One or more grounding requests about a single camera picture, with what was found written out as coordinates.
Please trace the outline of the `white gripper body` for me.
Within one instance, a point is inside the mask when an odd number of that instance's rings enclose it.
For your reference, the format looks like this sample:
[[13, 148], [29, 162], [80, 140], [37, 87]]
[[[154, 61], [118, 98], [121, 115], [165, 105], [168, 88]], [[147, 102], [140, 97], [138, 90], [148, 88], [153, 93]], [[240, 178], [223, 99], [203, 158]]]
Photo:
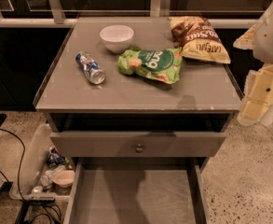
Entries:
[[244, 126], [273, 123], [273, 64], [265, 63], [260, 70], [249, 72], [237, 120]]

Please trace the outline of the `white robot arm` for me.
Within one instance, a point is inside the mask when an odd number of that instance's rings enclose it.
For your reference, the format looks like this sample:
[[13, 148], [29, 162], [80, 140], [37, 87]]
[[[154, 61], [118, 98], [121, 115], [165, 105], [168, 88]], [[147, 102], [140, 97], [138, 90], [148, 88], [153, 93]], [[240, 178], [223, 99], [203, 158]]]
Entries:
[[251, 70], [246, 77], [237, 120], [244, 126], [257, 122], [269, 126], [273, 123], [273, 2], [258, 22], [238, 39], [237, 45], [242, 44], [247, 35], [253, 36], [250, 45], [253, 57], [264, 65], [258, 71]]

